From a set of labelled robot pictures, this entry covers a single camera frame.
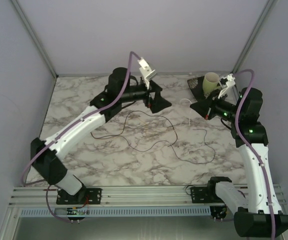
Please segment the white zip tie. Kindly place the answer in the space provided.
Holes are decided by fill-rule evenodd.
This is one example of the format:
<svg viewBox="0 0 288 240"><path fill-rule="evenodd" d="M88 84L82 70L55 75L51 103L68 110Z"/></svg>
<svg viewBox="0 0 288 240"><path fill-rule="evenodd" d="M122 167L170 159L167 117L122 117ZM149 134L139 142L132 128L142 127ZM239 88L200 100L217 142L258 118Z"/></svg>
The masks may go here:
<svg viewBox="0 0 288 240"><path fill-rule="evenodd" d="M183 115L188 119L188 126L191 126L191 114L192 114L192 109L190 108L190 105L192 104L192 101L188 98L182 98L179 101L179 107L183 113Z"/></svg>

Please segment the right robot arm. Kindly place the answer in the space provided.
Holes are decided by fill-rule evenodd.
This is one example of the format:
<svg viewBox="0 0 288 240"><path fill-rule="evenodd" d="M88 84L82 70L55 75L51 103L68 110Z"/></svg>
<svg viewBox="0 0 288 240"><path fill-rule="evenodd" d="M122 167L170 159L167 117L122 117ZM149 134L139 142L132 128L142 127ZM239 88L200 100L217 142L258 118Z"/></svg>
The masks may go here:
<svg viewBox="0 0 288 240"><path fill-rule="evenodd" d="M219 91L190 105L206 120L218 116L231 123L231 135L242 157L248 196L234 187L228 177L211 177L204 188L190 190L192 201L222 202L233 214L240 237L271 238L288 230L288 214L277 199L269 167L268 136L258 121L263 94L256 88L244 88L236 104L219 98Z"/></svg>

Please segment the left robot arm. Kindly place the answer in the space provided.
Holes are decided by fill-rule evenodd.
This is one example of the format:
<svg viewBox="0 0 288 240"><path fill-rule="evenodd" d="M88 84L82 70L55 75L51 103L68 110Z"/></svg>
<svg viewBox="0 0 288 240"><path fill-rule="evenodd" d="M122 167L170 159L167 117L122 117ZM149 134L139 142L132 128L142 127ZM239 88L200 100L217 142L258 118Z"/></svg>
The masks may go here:
<svg viewBox="0 0 288 240"><path fill-rule="evenodd" d="M86 196L85 185L63 164L67 153L87 134L101 127L122 109L124 103L143 101L153 114L171 107L171 103L161 96L162 88L153 80L134 80L125 67L115 68L108 77L104 91L90 101L89 106L59 132L45 140L35 138L31 142L32 167L50 185L59 187L75 202Z"/></svg>

